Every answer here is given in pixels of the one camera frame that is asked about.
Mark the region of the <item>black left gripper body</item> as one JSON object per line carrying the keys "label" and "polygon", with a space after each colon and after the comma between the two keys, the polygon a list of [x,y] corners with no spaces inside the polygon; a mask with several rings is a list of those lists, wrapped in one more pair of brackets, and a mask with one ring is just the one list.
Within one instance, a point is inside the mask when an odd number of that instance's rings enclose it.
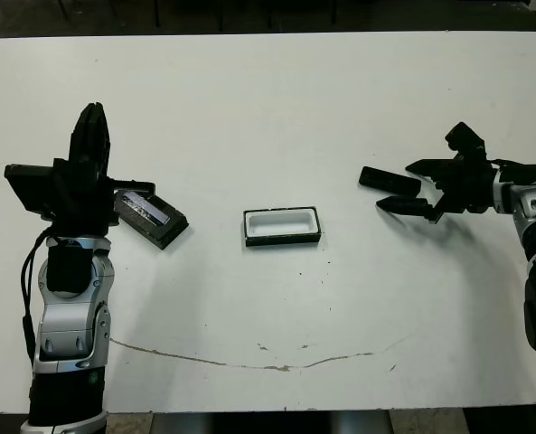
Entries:
{"label": "black left gripper body", "polygon": [[41,218],[51,222],[62,236],[103,237],[109,227],[118,225],[118,191],[153,193],[155,184],[111,178],[90,161],[76,163],[56,158],[49,190],[42,200]]}

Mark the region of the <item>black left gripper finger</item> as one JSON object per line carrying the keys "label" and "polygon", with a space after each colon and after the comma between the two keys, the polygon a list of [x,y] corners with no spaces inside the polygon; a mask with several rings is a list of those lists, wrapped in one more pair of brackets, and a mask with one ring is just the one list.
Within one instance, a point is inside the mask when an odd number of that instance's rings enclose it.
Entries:
{"label": "black left gripper finger", "polygon": [[108,160],[110,153],[110,137],[108,132],[108,122],[101,103],[97,103],[98,107],[98,149],[97,159],[99,165],[99,173],[106,176],[108,173]]}
{"label": "black left gripper finger", "polygon": [[95,111],[95,104],[90,103],[80,113],[71,133],[70,161],[88,162],[93,160],[93,138],[90,133],[90,121]]}

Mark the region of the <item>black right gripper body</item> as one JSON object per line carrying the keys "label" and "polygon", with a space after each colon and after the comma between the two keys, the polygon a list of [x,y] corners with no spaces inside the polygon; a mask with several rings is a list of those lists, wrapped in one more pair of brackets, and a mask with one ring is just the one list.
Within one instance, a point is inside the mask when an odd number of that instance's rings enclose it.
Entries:
{"label": "black right gripper body", "polygon": [[438,222],[445,213],[483,213],[492,207],[495,174],[486,153],[458,153],[452,159],[438,160],[429,177],[442,196],[431,221]]}

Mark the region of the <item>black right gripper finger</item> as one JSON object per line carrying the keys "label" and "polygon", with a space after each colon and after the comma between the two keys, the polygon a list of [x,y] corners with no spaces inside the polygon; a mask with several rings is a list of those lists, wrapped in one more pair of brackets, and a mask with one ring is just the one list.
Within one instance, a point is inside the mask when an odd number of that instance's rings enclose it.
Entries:
{"label": "black right gripper finger", "polygon": [[425,198],[393,195],[379,200],[376,205],[385,212],[418,216],[426,220],[430,220],[433,214],[433,207]]}
{"label": "black right gripper finger", "polygon": [[455,169],[455,159],[420,159],[405,168],[407,172],[423,177],[448,177]]}

